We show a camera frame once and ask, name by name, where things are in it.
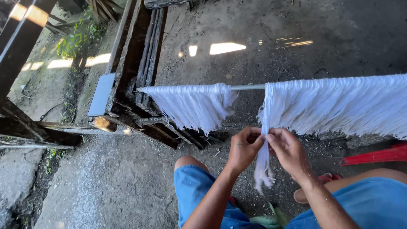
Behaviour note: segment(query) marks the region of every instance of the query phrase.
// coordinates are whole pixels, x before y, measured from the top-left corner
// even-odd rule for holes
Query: hanging yarn strand
[[[157,86],[138,89],[151,96],[161,112],[177,128],[202,129],[206,135],[216,130],[232,111],[228,107],[237,98],[230,85]]]
[[[407,140],[407,74],[267,83],[258,113],[262,133],[287,128],[297,134],[393,135]],[[256,161],[256,189],[271,187],[267,144]]]

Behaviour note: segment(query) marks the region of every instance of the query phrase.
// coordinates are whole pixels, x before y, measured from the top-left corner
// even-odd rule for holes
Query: concrete floor
[[[209,0],[192,12],[186,6],[168,9],[156,85],[261,84],[292,79],[405,73],[407,2]],[[300,38],[310,45],[282,47],[279,38]],[[209,55],[212,44],[234,42],[245,49]],[[197,53],[190,56],[189,46]],[[236,115],[227,121],[256,124],[261,91],[241,92]],[[354,175],[399,163],[340,167],[338,158],[371,150],[349,150],[343,139],[302,142],[315,173]],[[95,136],[61,161],[41,216],[43,228],[178,228],[173,166],[183,155],[195,156],[217,176],[228,158],[230,138],[198,151],[189,145],[170,150],[142,136]],[[290,218],[307,209],[294,202],[298,185],[271,159],[277,178],[259,196],[254,189],[254,164],[244,171],[232,195],[249,216],[270,214],[276,203]]]

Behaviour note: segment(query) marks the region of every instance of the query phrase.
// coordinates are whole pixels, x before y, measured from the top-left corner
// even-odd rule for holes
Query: red object
[[[391,148],[387,150],[379,150],[366,154],[344,157],[339,161],[339,164],[344,166],[386,161],[407,162],[407,143],[392,145]]]

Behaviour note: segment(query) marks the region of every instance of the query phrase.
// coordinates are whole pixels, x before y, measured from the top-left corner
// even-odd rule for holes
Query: black cable
[[[41,121],[45,118],[45,116],[48,115],[49,112],[51,112],[55,107],[57,107],[57,106],[59,106],[59,105],[62,105],[62,104],[65,105],[65,103],[60,103],[60,104],[58,104],[58,105],[53,106],[53,107],[52,107],[51,109],[49,109],[45,114],[41,115],[41,117],[39,118],[39,121],[41,122]],[[71,106],[74,108],[74,117],[73,117],[72,120],[71,120],[71,123],[74,123],[75,118],[76,118],[76,108],[75,108],[71,103],[67,103],[67,104],[68,104],[68,105],[71,105]]]

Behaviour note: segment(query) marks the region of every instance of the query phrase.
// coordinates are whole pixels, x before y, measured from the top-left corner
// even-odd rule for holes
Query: sandal
[[[335,181],[335,180],[339,180],[339,179],[342,179],[342,178],[341,178],[339,175],[336,175],[336,174],[332,175],[332,174],[330,174],[330,173],[325,173],[324,175],[318,176],[318,179],[320,179],[323,184],[326,184],[326,183],[328,183],[328,182],[330,182],[330,181]],[[301,201],[301,200],[299,200],[299,198],[298,198],[298,192],[299,192],[300,190],[302,190],[302,188],[300,188],[300,189],[298,189],[297,191],[294,192],[294,195],[293,195],[293,196],[294,196],[294,200],[295,200],[297,203],[300,203],[300,204],[308,204],[308,201]]]

